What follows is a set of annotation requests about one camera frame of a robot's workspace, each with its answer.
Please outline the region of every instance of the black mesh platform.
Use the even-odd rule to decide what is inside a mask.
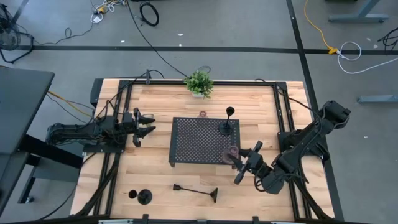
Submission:
[[[230,119],[234,130],[225,136],[218,125],[226,119],[173,118],[169,162],[226,164],[223,153],[231,146],[240,148],[239,120]]]

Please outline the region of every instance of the plant pot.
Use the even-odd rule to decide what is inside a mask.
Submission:
[[[194,98],[201,98],[201,99],[203,99],[205,97],[203,93],[198,93],[198,94],[192,93],[192,96]]]

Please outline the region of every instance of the black desk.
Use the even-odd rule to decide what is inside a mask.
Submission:
[[[46,157],[80,168],[81,157],[26,135],[53,78],[52,72],[0,68],[0,214],[26,164],[38,166]],[[21,199],[33,182],[28,181]]]

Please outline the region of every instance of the concrete floor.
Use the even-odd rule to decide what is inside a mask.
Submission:
[[[2,0],[11,14],[21,0]],[[325,49],[320,34],[311,27],[303,15],[304,0],[293,1],[297,22],[306,49]],[[330,13],[353,12],[364,1],[310,1],[308,16],[319,25],[327,41],[334,47],[355,41],[363,49],[382,49],[377,39],[396,28],[398,3],[381,1],[375,13],[388,13],[391,19],[383,24],[330,24]],[[160,14],[160,23],[153,28],[141,27],[154,46],[200,47],[279,47],[297,48],[286,2],[279,0],[162,0],[152,2]],[[138,3],[132,3],[138,12]],[[70,27],[79,34],[90,27],[90,1],[30,0],[18,23],[39,42],[56,41]],[[128,10],[117,7],[106,14],[104,21],[94,25],[83,37],[65,40],[59,45],[94,46],[147,46],[136,30]],[[7,57],[21,51],[8,52]],[[185,73],[202,65],[212,68],[214,79],[303,80],[298,54],[252,52],[161,52],[162,56]],[[350,71],[362,70],[370,65],[394,57],[365,55],[357,62],[344,62]],[[328,146],[340,195],[345,220],[366,223],[395,223],[398,207],[398,132],[397,105],[359,105],[359,95],[397,94],[398,62],[358,75],[340,70],[336,55],[309,55],[308,66],[318,104],[336,100],[352,111],[348,125],[332,132]],[[36,50],[28,57],[9,67],[46,70],[55,73],[51,90],[69,100],[89,103],[94,78],[140,75],[146,69],[158,69],[166,78],[181,78],[153,52],[138,51],[79,51]],[[54,102],[45,99],[29,129],[29,134],[44,139],[47,126],[55,123],[79,123],[62,111]],[[32,190],[36,201],[18,205],[30,167],[24,171],[17,188],[0,217],[0,222],[34,220],[60,205],[73,189],[74,183],[40,180]],[[72,201],[52,215],[65,217]]]

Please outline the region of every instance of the wooden tabletop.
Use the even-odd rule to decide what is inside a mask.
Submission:
[[[99,96],[97,113],[112,98],[118,89],[118,79],[105,79]],[[307,105],[302,82],[287,82],[289,96]],[[123,108],[125,93],[122,96]],[[294,124],[297,129],[312,122],[308,109],[290,101]],[[270,164],[280,153],[277,142],[279,125],[272,88],[268,86],[214,86],[211,99],[193,98],[183,85],[133,85],[130,111],[138,107],[142,114],[154,114],[156,129],[141,140],[136,148],[132,136],[127,140],[126,150],[121,156],[111,218],[150,219],[207,219],[207,220],[293,220],[289,186],[278,195],[258,192],[253,186],[253,175],[247,173],[240,185],[233,184],[236,171],[231,166],[204,164],[176,164],[168,162],[173,117],[196,118],[206,111],[209,118],[226,118],[225,109],[235,108],[231,117],[239,119],[241,147],[249,149],[257,141],[264,143],[260,153],[264,162]],[[90,199],[98,186],[103,154],[93,156],[81,169],[71,214],[79,211]],[[315,156],[303,159],[305,175],[309,180],[307,189],[319,206],[329,216],[333,215],[330,195],[326,184],[322,162]],[[208,195],[188,191],[173,191],[173,184],[188,189],[211,192],[218,187],[217,203]],[[153,199],[148,205],[140,205],[130,199],[130,190],[148,189]],[[106,204],[107,189],[101,206]],[[303,215],[302,200],[297,190],[300,214]]]

